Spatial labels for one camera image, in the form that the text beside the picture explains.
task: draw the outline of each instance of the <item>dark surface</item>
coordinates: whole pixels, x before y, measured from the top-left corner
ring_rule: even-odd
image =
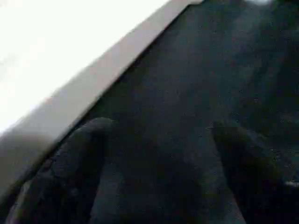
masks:
[[[95,222],[244,223],[210,127],[280,69],[294,10],[273,12],[237,0],[188,7],[98,101],[84,120],[117,120],[123,136],[111,146]]]

